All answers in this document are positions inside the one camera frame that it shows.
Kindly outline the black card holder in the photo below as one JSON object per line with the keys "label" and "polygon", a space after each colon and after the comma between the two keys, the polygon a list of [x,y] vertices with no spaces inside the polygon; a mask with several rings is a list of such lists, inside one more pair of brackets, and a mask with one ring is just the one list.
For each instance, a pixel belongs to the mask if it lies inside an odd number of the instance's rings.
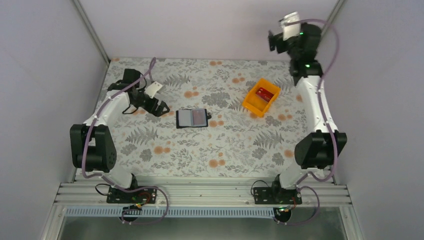
{"label": "black card holder", "polygon": [[176,111],[176,128],[205,128],[212,115],[205,108],[180,109]]}

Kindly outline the red VIP card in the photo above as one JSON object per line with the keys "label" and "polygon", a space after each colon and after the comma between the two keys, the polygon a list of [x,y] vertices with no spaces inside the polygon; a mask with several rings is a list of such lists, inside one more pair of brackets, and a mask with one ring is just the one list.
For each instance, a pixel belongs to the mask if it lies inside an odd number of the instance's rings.
{"label": "red VIP card", "polygon": [[271,93],[270,91],[266,90],[263,87],[260,87],[255,94],[261,98],[262,100],[264,100],[265,102],[269,103],[271,101],[271,99],[274,97],[274,94]]}

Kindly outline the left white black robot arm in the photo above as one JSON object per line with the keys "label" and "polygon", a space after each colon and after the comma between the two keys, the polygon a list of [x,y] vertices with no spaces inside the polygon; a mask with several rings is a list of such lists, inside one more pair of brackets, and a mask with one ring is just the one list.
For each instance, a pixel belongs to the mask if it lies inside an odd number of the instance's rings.
{"label": "left white black robot arm", "polygon": [[81,169],[86,179],[100,178],[112,188],[119,190],[119,196],[131,203],[139,197],[139,188],[134,174],[117,166],[117,150],[110,127],[126,111],[142,108],[155,117],[170,111],[169,106],[155,97],[163,85],[151,80],[138,70],[126,68],[122,79],[108,88],[100,107],[81,124],[70,128],[72,163]]}

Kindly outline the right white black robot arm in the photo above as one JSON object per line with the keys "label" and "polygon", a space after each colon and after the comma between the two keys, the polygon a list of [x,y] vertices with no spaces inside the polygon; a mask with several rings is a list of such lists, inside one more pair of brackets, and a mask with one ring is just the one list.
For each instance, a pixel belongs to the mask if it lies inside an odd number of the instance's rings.
{"label": "right white black robot arm", "polygon": [[316,23],[317,19],[281,20],[282,33],[268,34],[270,50],[290,57],[289,72],[303,100],[308,130],[295,146],[295,163],[272,183],[270,195],[278,204],[289,199],[290,190],[296,190],[309,176],[318,182],[331,179],[347,143],[347,135],[338,130],[327,103],[324,77],[328,72],[316,59],[322,37]]}

